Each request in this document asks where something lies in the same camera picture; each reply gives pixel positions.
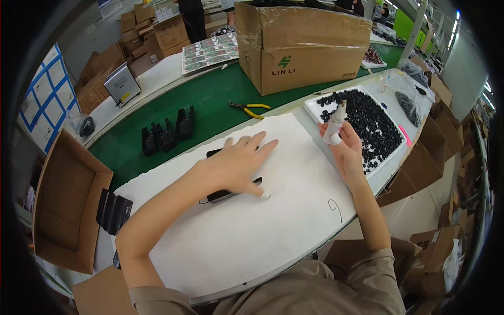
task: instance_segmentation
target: paper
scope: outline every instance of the paper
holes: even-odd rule
[[[55,64],[49,68],[49,77],[51,78],[52,85],[56,87],[65,78],[65,72],[61,65],[61,60],[56,61]]]
[[[68,108],[68,106],[74,100],[74,94],[72,92],[72,88],[70,87],[70,84],[68,83],[68,81],[63,83],[63,85],[56,92],[56,95],[58,96],[59,101],[61,102],[61,104],[63,105],[64,108]]]
[[[49,83],[49,78],[47,74],[43,74],[37,83],[33,86],[35,95],[37,96],[40,106],[44,106],[45,101],[48,99],[49,95],[52,93],[52,87]]]
[[[280,141],[253,176],[263,178],[262,187],[271,198],[263,201],[242,194],[191,207],[150,254],[166,287],[195,298],[241,285],[285,265],[288,268],[324,244],[355,215],[350,192],[294,115],[266,117],[230,137],[236,142],[260,131],[268,133],[260,145]],[[146,201],[206,158],[208,151],[222,148],[224,141],[218,139],[183,154],[114,193],[133,201],[134,215]]]
[[[100,8],[101,17],[106,19],[122,9],[122,2],[121,0],[98,0],[98,6]]]
[[[49,122],[47,121],[45,116],[40,115],[37,123],[35,124],[35,127],[33,127],[31,135],[35,143],[42,150],[45,150],[45,147],[49,143],[49,139],[51,138],[53,130],[54,129],[51,127],[51,125],[49,125]]]
[[[35,100],[33,93],[30,92],[23,102],[23,105],[21,105],[21,111],[28,125],[31,125],[33,118],[35,118],[35,115],[38,113],[38,109],[39,107],[37,105],[37,101]]]
[[[51,121],[53,126],[58,124],[59,119],[63,116],[63,109],[58,103],[58,100],[53,97],[45,109],[47,118]]]

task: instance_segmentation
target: hand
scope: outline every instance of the hand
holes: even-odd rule
[[[327,129],[325,124],[318,124],[320,136],[323,138]],[[342,142],[337,146],[329,145],[336,161],[336,166],[343,181],[353,186],[356,182],[365,180],[362,171],[362,141],[353,129],[352,125],[345,121],[340,130]]]
[[[252,176],[278,144],[278,140],[273,140],[256,151],[265,136],[263,131],[252,138],[241,137],[235,145],[233,139],[228,138],[221,151],[199,161],[195,167],[215,183],[215,191],[228,190],[261,197],[264,191],[252,182],[255,179]]]

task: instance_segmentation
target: black pants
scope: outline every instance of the black pants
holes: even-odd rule
[[[205,13],[203,8],[191,10],[182,14],[187,36],[191,44],[207,39],[205,30]]]

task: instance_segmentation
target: black device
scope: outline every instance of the black device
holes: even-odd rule
[[[156,134],[158,137],[159,149],[163,152],[168,152],[177,146],[177,140],[175,139],[175,132],[173,132],[170,120],[165,118],[164,121],[166,123],[166,130],[163,130],[161,124],[157,124]]]
[[[187,140],[193,137],[194,106],[189,107],[189,117],[185,115],[185,109],[178,110],[177,123],[175,125],[175,137],[177,140]]]
[[[119,229],[130,218],[133,201],[116,196],[105,188],[101,191],[96,222],[110,235],[117,235]]]
[[[156,136],[156,127],[151,124],[151,131],[147,127],[142,128],[142,152],[145,156],[151,156],[159,151],[158,137]]]
[[[212,155],[214,155],[215,153],[219,152],[220,150],[222,149],[217,149],[217,150],[212,150],[212,151],[208,151],[207,152],[207,159],[209,157],[211,157]],[[256,180],[254,180],[254,183],[256,185],[260,185],[261,183],[263,182],[263,178],[262,177],[259,177],[257,178]],[[230,191],[227,191],[227,190],[221,190],[221,191],[217,191],[217,192],[214,192],[212,194],[209,194],[207,196],[207,199],[208,199],[208,202],[211,203],[211,204],[215,204],[219,201],[222,201],[222,200],[225,200],[225,199],[228,199],[232,196],[236,196],[238,195],[237,193],[232,193]]]

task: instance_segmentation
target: clear plastic bag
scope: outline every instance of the clear plastic bag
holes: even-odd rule
[[[421,85],[423,85],[426,88],[429,88],[427,84],[427,76],[423,74],[422,68],[420,68],[419,65],[416,65],[409,59],[401,59],[397,63],[396,66],[397,69],[401,69],[402,71],[406,72],[409,76],[414,78],[416,81],[418,81]]]
[[[396,36],[396,31],[391,29],[390,27],[388,26],[385,26],[383,25],[382,23],[377,23],[376,24],[376,28],[378,28],[379,31],[389,35],[389,36],[393,36],[395,37]]]
[[[382,81],[383,90],[388,88],[395,92],[397,101],[409,121],[415,127],[420,126],[423,118],[429,114],[429,106],[422,105],[422,96],[417,91],[413,79],[404,72],[393,71],[380,80]]]
[[[87,137],[95,131],[95,122],[93,117],[81,113],[72,113],[67,110],[67,116],[65,118],[69,125],[75,130],[75,132],[81,137]]]

